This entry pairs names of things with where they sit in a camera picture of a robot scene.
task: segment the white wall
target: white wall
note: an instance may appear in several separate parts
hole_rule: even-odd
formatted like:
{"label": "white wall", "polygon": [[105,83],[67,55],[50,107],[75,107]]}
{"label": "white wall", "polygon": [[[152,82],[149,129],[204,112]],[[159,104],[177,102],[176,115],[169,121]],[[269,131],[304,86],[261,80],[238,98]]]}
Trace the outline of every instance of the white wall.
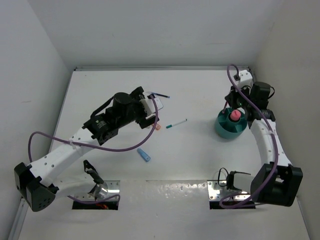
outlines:
{"label": "white wall", "polygon": [[311,239],[320,236],[319,10],[319,0],[286,0],[255,66],[257,80],[275,87],[270,109],[278,134],[303,171],[298,196]]}
{"label": "white wall", "polygon": [[[28,162],[29,135],[53,134],[70,72],[26,0],[0,7],[0,239],[7,239],[20,194],[14,167]],[[36,138],[34,158],[50,141]]]}
{"label": "white wall", "polygon": [[28,1],[75,67],[250,65],[283,0]]}

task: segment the metal plate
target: metal plate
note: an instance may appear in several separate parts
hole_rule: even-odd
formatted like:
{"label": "metal plate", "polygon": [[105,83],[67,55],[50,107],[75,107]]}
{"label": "metal plate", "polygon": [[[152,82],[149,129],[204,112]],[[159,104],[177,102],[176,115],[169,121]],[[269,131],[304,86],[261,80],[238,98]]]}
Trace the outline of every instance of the metal plate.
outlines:
{"label": "metal plate", "polygon": [[[115,194],[120,194],[120,181],[104,181],[108,186],[108,194],[107,197],[111,197]],[[74,195],[76,199],[79,199],[81,201],[95,201],[94,197],[87,193],[77,193]],[[118,201],[118,197],[115,196],[114,198],[111,198],[109,200],[106,200],[106,202],[114,202]]]}
{"label": "metal plate", "polygon": [[[226,181],[221,180],[220,184],[225,185]],[[217,180],[207,181],[207,186],[210,202],[219,202],[222,198],[235,193],[234,191],[227,190],[226,187],[219,186]],[[226,201],[243,201],[246,198],[250,197],[250,194],[247,194],[246,191],[242,191],[241,194],[246,195],[237,195],[231,197],[230,199],[227,199]]]}

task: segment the pink object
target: pink object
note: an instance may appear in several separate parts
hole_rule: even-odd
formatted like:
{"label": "pink object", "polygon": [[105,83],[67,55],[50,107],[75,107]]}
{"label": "pink object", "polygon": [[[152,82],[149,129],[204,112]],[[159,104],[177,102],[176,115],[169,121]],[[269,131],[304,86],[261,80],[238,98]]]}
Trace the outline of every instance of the pink object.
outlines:
{"label": "pink object", "polygon": [[233,121],[238,121],[241,117],[241,112],[239,110],[233,110],[230,114],[230,118]]}

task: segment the tabletop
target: tabletop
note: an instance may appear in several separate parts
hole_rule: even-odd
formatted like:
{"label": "tabletop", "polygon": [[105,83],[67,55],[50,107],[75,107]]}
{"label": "tabletop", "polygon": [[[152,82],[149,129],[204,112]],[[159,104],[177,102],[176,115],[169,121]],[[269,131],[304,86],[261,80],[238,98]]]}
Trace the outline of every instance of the tabletop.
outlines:
{"label": "tabletop", "polygon": [[[150,162],[136,150],[95,149],[61,174],[82,174],[83,160],[89,160],[104,180],[120,181],[119,210],[71,210],[70,199],[56,199],[40,212],[28,210],[20,240],[308,239],[297,200],[291,207],[209,209],[207,180],[217,179],[221,167],[254,175],[261,167],[248,128],[234,140],[222,139],[214,130],[231,86],[225,70],[74,71],[55,136],[69,139],[111,96],[139,86],[170,96],[161,98],[161,129],[141,146]],[[183,119],[187,121],[166,129]],[[103,146],[131,147],[149,131],[131,123]],[[52,149],[59,144],[54,142]]]}

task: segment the purple cable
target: purple cable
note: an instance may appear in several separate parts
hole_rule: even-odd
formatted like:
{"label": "purple cable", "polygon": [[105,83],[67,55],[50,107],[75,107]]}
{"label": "purple cable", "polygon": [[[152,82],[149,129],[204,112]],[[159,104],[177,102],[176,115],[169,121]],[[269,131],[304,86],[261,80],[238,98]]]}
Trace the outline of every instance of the purple cable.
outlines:
{"label": "purple cable", "polygon": [[[73,144],[74,145],[78,145],[78,146],[83,146],[83,147],[88,147],[88,148],[93,148],[93,149],[99,149],[99,150],[103,150],[103,151],[108,151],[108,152],[127,152],[127,151],[130,151],[130,150],[133,150],[133,149],[136,149],[138,147],[140,147],[142,144],[144,144],[152,135],[152,133],[155,131],[156,129],[156,125],[157,125],[157,122],[158,122],[158,115],[159,115],[159,112],[158,112],[158,107],[157,107],[157,104],[156,104],[156,101],[154,99],[154,97],[151,95],[151,100],[153,102],[153,105],[154,105],[154,109],[155,109],[155,120],[154,120],[154,124],[151,128],[151,131],[149,132],[149,134],[141,141],[139,142],[138,144],[134,145],[134,146],[131,146],[131,147],[128,147],[128,148],[123,148],[123,149],[112,149],[112,148],[106,148],[106,147],[101,147],[101,146],[95,146],[95,145],[91,145],[91,144],[86,144],[86,143],[82,143],[82,142],[77,142],[77,141],[74,141]],[[33,162],[32,160],[32,156],[31,156],[31,142],[32,142],[32,138],[34,135],[36,134],[39,134],[39,135],[42,135],[44,137],[47,137],[49,139],[52,139],[52,140],[55,140],[55,141],[58,141],[58,142],[61,142],[61,143],[64,143],[64,144],[70,144],[69,141],[67,140],[63,140],[61,138],[58,138],[58,137],[55,137],[55,136],[50,136],[49,134],[46,134],[44,132],[41,132],[41,131],[35,131],[33,132],[30,137],[29,137],[29,141],[28,141],[28,156],[29,156],[29,161],[30,163]],[[104,202],[104,201],[107,201],[111,198],[114,198],[118,196],[118,202],[117,202],[117,205],[119,204],[119,201],[120,201],[120,195],[119,194],[115,194],[115,195],[112,195],[110,197],[107,197],[106,199],[103,199],[103,200],[100,200],[100,201],[90,201],[90,202],[87,202],[87,201],[81,201],[81,200],[78,200],[76,199],[75,197],[73,196],[68,196],[68,198],[72,199],[73,201],[76,201],[78,203],[81,203],[81,204],[98,204],[98,203],[101,203],[101,202]]]}
{"label": "purple cable", "polygon": [[[234,64],[230,64],[227,66],[226,68],[226,74],[228,75],[228,78],[231,82],[231,84],[234,86],[234,88],[238,91],[238,93],[243,97],[243,99],[245,99],[259,114],[260,116],[263,118],[263,120],[265,121],[266,125],[268,126],[269,130],[270,131],[273,131],[272,127],[270,126],[268,120],[266,119],[266,117],[263,115],[263,113],[260,111],[260,109],[252,102],[250,101],[249,98],[247,98],[242,92],[241,90],[237,87],[237,85],[235,84],[235,82],[232,80],[232,77],[230,75],[230,67],[235,67],[236,69],[236,72],[237,74],[239,74],[239,69],[236,65]],[[270,181],[270,179],[272,178],[273,174],[275,173],[276,169],[277,169],[277,165],[278,165],[278,160],[279,160],[279,152],[278,152],[278,146],[277,146],[277,141],[276,141],[276,137],[273,133],[271,133],[271,139],[272,139],[272,142],[273,142],[273,146],[274,146],[274,154],[275,154],[275,157],[274,157],[274,164],[272,166],[272,169],[269,173],[269,175],[266,177],[266,179],[263,181],[263,183],[257,188],[257,190],[252,193],[250,195],[250,197],[248,197],[247,199],[241,201],[240,203],[237,203],[235,205],[224,205],[223,202],[224,200],[226,200],[227,198],[230,198],[230,197],[234,197],[236,195],[239,195],[239,193],[234,193],[234,194],[231,194],[231,195],[228,195],[228,196],[225,196],[223,197],[220,202],[219,202],[219,205],[220,207],[224,208],[224,209],[236,209],[236,208],[239,208],[239,207],[243,207],[246,203],[248,203],[252,198],[254,198],[255,196],[257,196],[262,189],[264,189],[264,187],[267,185],[267,183]]]}
{"label": "purple cable", "polygon": [[115,195],[109,196],[109,197],[107,197],[107,198],[105,198],[105,199],[102,199],[102,200],[99,200],[99,201],[81,201],[81,200],[79,200],[79,199],[76,199],[76,198],[73,197],[73,196],[68,196],[68,198],[72,199],[73,201],[78,202],[78,203],[80,203],[80,204],[86,204],[86,205],[103,203],[103,202],[105,202],[105,201],[107,201],[107,200],[109,200],[109,199],[113,199],[113,198],[115,198],[115,197],[118,197],[118,201],[117,201],[117,203],[116,203],[116,205],[118,206],[118,205],[119,205],[119,202],[120,202],[120,195],[119,195],[119,194],[115,194]]}

